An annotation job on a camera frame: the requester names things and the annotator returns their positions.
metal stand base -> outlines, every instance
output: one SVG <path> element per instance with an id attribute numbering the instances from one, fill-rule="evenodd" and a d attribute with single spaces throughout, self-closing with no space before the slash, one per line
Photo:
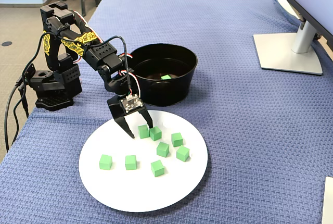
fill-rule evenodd
<path id="1" fill-rule="evenodd" d="M 254 35 L 262 69 L 274 69 L 322 75 L 318 56 L 310 46 L 307 53 L 296 54 L 291 49 L 296 33 Z"/>

robotic arm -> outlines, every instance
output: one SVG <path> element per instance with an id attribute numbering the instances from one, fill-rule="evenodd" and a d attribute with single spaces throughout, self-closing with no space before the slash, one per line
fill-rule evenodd
<path id="1" fill-rule="evenodd" d="M 25 73 L 28 85 L 37 93 L 36 106 L 54 111 L 73 105 L 72 98 L 82 91 L 80 71 L 75 61 L 83 58 L 98 71 L 105 89 L 116 94 L 107 100 L 115 122 L 134 138 L 125 116 L 137 111 L 152 128 L 147 108 L 135 93 L 136 88 L 131 88 L 129 73 L 132 70 L 128 69 L 126 54 L 118 56 L 117 50 L 109 42 L 104 43 L 83 17 L 76 11 L 68 10 L 63 2 L 43 6 L 41 14 L 44 32 L 55 35 L 44 36 L 43 47 L 50 70 L 36 71 L 31 64 Z M 81 34 L 70 29 L 73 24 L 80 29 Z M 58 56 L 61 44 L 65 46 L 66 53 Z M 119 72 L 122 69 L 127 70 L 124 76 Z"/>

monitor stand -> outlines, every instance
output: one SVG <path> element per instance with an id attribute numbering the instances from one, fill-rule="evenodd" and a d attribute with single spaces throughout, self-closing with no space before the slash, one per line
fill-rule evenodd
<path id="1" fill-rule="evenodd" d="M 311 43 L 316 29 L 301 23 L 297 33 L 253 35 L 262 69 L 322 75 L 322 67 Z"/>

power cord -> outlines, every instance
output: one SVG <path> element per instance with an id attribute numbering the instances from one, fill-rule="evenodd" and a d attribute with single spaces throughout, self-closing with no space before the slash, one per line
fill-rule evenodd
<path id="1" fill-rule="evenodd" d="M 29 111 L 28 111 L 28 103 L 27 103 L 27 99 L 25 97 L 25 94 L 27 92 L 27 82 L 25 80 L 25 72 L 26 70 L 28 69 L 28 67 L 32 64 L 32 62 L 37 58 L 37 55 L 40 51 L 40 48 L 41 48 L 41 45 L 42 45 L 42 40 L 43 40 L 43 37 L 45 35 L 53 35 L 55 36 L 56 38 L 58 39 L 61 39 L 61 40 L 64 40 L 64 41 L 67 41 L 67 42 L 73 42 L 73 43 L 76 43 L 76 44 L 81 44 L 83 46 L 86 47 L 86 49 L 88 48 L 94 48 L 94 47 L 100 47 L 108 42 L 110 42 L 111 40 L 113 39 L 120 39 L 123 43 L 123 47 L 124 47 L 124 55 L 125 55 L 125 68 L 126 68 L 126 76 L 127 76 L 127 83 L 128 83 L 128 86 L 129 86 L 129 90 L 131 91 L 131 79 L 130 79 L 130 76 L 129 76 L 129 65 L 127 63 L 127 49 L 126 49 L 126 43 L 125 43 L 125 40 L 121 37 L 121 36 L 118 36 L 118 35 L 115 35 L 115 36 L 112 36 L 111 38 L 109 38 L 108 40 L 100 43 L 100 44 L 95 44 L 95 45 L 86 45 L 84 43 L 81 43 L 79 41 L 76 41 L 76 40 L 71 40 L 71 39 L 67 39 L 67 38 L 62 38 L 60 36 L 58 36 L 57 34 L 54 34 L 52 32 L 45 32 L 41 35 L 40 39 L 39 39 L 39 43 L 38 43 L 38 47 L 37 47 L 37 50 L 36 50 L 36 53 L 35 55 L 33 56 L 33 58 L 31 58 L 31 60 L 27 63 L 27 65 L 25 66 L 25 68 L 23 69 L 23 72 L 22 72 L 22 75 L 19 79 L 20 83 L 16 83 L 10 96 L 9 96 L 9 99 L 8 99 L 8 102 L 7 102 L 7 106 L 6 106 L 6 113 L 5 113 L 5 142 L 6 142 L 6 149 L 7 149 L 7 152 L 9 151 L 9 143 L 8 143 L 8 133 L 7 133 L 7 119 L 8 119 L 8 111 L 9 111 L 9 104 L 10 104 L 10 101 L 11 101 L 11 98 L 15 92 L 15 90 L 19 88 L 20 90 L 20 94 L 21 94 L 21 98 L 20 100 L 18 100 L 17 104 L 14 106 L 14 109 L 13 109 L 13 115 L 14 115 L 14 118 L 15 118 L 15 123 L 16 123 L 16 132 L 15 132 L 15 136 L 13 138 L 13 141 L 12 141 L 12 144 L 15 142 L 16 138 L 17 138 L 17 135 L 18 135 L 18 132 L 19 132 L 19 121 L 18 121 L 18 118 L 17 118 L 17 115 L 16 115 L 16 109 L 18 107 L 18 105 L 20 105 L 20 103 L 22 102 L 23 104 L 23 108 L 24 108 L 24 111 L 25 111 L 25 114 L 26 116 L 28 117 L 29 116 Z"/>
<path id="2" fill-rule="evenodd" d="M 8 111 L 9 111 L 9 105 L 10 105 L 10 101 L 12 99 L 12 96 L 14 95 L 15 93 L 15 90 L 22 84 L 22 77 L 20 77 L 17 82 L 15 83 L 15 86 L 14 88 L 12 89 L 10 95 L 9 95 L 9 98 L 8 98 L 8 101 L 7 101 L 7 105 L 6 105 L 6 111 L 5 111 L 5 143 L 6 143 L 6 151 L 8 152 L 9 151 L 9 143 L 8 143 L 8 128 L 7 128 L 7 125 L 8 125 Z"/>
<path id="3" fill-rule="evenodd" d="M 125 56 L 125 69 L 126 69 L 126 78 L 127 78 L 127 84 L 129 86 L 129 91 L 131 91 L 131 78 L 130 78 L 130 72 L 129 72 L 129 64 L 127 63 L 127 48 L 126 48 L 126 43 L 125 43 L 125 40 L 124 38 L 122 38 L 121 36 L 119 35 L 114 35 L 112 37 L 110 37 L 108 40 L 102 42 L 102 43 L 99 43 L 99 44 L 95 44 L 95 45 L 90 45 L 88 46 L 88 48 L 96 48 L 96 47 L 101 47 L 102 45 L 110 42 L 111 40 L 113 39 L 120 39 L 123 43 L 123 47 L 124 47 L 124 56 Z"/>
<path id="4" fill-rule="evenodd" d="M 13 109 L 13 114 L 14 114 L 15 123 L 16 123 L 16 133 L 15 133 L 15 136 L 14 136 L 14 138 L 13 138 L 12 144 L 13 144 L 14 141 L 16 140 L 16 137 L 17 137 L 17 135 L 18 135 L 18 133 L 19 133 L 19 121 L 18 121 L 18 118 L 17 118 L 17 115 L 16 115 L 16 109 L 17 109 L 18 105 L 19 105 L 21 102 L 24 102 L 24 100 L 26 100 L 25 94 L 26 94 L 26 92 L 27 92 L 27 82 L 26 82 L 26 80 L 25 80 L 25 75 L 24 75 L 24 74 L 25 74 L 26 70 L 28 69 L 28 67 L 32 64 L 32 62 L 37 58 L 37 55 L 38 55 L 38 53 L 39 53 L 39 51 L 40 51 L 40 48 L 41 48 L 41 45 L 42 45 L 43 37 L 44 37 L 45 35 L 48 35 L 48 34 L 53 35 L 53 36 L 55 36 L 55 37 L 58 38 L 58 39 L 61 39 L 61 40 L 67 41 L 67 42 L 73 42 L 73 43 L 76 43 L 76 44 L 82 44 L 83 46 L 86 46 L 86 47 L 87 47 L 87 45 L 84 44 L 84 43 L 81 43 L 81 42 L 76 41 L 76 40 L 71 40 L 71 39 L 67 39 L 67 38 L 62 38 L 62 37 L 57 36 L 57 34 L 54 34 L 54 33 L 52 33 L 52 32 L 45 32 L 45 33 L 43 33 L 43 34 L 41 35 L 40 40 L 39 40 L 39 43 L 38 43 L 38 47 L 37 47 L 37 50 L 36 50 L 36 53 L 35 53 L 35 55 L 33 56 L 33 58 L 28 62 L 28 64 L 26 65 L 26 67 L 23 69 L 22 75 L 21 75 L 21 77 L 20 77 L 20 78 L 22 79 L 23 89 L 21 90 L 21 91 L 22 91 L 22 92 L 21 92 L 21 98 L 20 98 L 20 100 L 17 102 L 17 104 L 15 105 L 15 107 L 14 107 L 14 109 Z M 19 86 L 20 86 L 20 85 L 16 86 L 15 89 L 13 89 L 12 93 L 14 93 L 14 91 L 16 90 L 16 88 L 19 87 Z M 8 145 L 8 135 L 7 135 L 7 118 L 8 118 L 8 109 L 7 109 L 7 108 L 6 108 L 6 115 L 5 115 L 5 117 L 6 117 L 6 119 L 5 119 L 5 140 L 6 140 L 6 149 L 7 149 L 7 152 L 8 152 L 8 150 L 9 150 L 9 145 Z"/>

textured blue fabric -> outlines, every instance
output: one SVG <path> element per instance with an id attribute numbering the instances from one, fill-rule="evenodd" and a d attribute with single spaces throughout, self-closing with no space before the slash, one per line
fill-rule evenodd
<path id="1" fill-rule="evenodd" d="M 110 119 L 102 79 L 80 63 L 72 107 L 35 109 L 0 165 L 0 223 L 320 223 L 333 176 L 333 63 L 313 46 L 323 76 L 262 70 L 253 34 L 296 32 L 274 0 L 102 0 L 90 20 L 129 51 L 172 43 L 198 56 L 188 97 L 171 107 L 203 135 L 200 184 L 180 202 L 124 213 L 84 188 L 78 162 L 91 133 Z M 122 52 L 119 40 L 113 45 Z"/>

